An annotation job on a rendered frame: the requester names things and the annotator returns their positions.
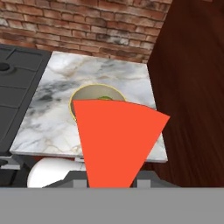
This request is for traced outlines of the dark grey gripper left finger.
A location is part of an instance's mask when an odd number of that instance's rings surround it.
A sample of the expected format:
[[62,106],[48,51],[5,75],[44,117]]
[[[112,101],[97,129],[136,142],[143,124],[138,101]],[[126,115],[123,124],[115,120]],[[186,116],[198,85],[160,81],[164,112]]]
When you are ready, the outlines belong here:
[[54,182],[47,188],[89,188],[88,176],[85,171],[70,171],[62,180]]

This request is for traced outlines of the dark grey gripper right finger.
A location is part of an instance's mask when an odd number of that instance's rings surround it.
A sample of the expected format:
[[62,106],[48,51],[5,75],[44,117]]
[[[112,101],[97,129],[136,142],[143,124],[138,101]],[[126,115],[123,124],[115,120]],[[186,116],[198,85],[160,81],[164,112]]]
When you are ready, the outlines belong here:
[[132,188],[175,188],[170,182],[161,179],[154,171],[140,171],[134,178]]

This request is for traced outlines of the orange cheese wedge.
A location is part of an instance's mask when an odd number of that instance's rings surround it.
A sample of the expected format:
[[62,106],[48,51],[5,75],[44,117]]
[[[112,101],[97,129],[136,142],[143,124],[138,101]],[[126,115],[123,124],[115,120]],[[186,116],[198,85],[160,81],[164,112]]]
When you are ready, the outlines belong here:
[[170,117],[125,101],[73,103],[92,188],[129,187]]

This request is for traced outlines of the yellow-rimmed salad bowl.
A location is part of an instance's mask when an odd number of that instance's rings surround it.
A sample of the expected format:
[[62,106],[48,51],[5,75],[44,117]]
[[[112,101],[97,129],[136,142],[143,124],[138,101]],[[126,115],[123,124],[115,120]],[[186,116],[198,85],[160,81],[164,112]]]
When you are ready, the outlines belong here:
[[75,92],[71,95],[69,101],[69,110],[72,118],[76,120],[73,104],[74,100],[92,100],[101,96],[108,96],[115,101],[126,101],[124,95],[114,87],[98,83],[89,84],[76,89]]

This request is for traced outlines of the dark wooden cabinet panel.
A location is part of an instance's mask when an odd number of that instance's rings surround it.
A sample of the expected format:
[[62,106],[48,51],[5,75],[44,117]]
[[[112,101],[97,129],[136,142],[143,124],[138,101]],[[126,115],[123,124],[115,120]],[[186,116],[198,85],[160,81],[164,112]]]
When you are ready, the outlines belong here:
[[182,187],[224,187],[224,0],[173,0],[148,61],[168,160]]

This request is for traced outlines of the white round object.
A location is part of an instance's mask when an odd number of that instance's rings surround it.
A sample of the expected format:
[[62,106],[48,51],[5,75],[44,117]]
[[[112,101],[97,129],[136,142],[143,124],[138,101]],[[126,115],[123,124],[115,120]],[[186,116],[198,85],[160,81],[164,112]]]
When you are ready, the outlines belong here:
[[83,162],[59,157],[44,157],[32,168],[27,178],[28,188],[43,188],[63,180],[70,171],[85,171]]

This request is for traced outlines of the black hob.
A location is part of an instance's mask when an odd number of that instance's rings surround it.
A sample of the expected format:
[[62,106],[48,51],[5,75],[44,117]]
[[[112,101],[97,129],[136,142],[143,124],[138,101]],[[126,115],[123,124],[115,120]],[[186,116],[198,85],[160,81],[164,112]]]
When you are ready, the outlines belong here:
[[0,44],[0,187],[11,187],[23,160],[10,152],[52,53]]

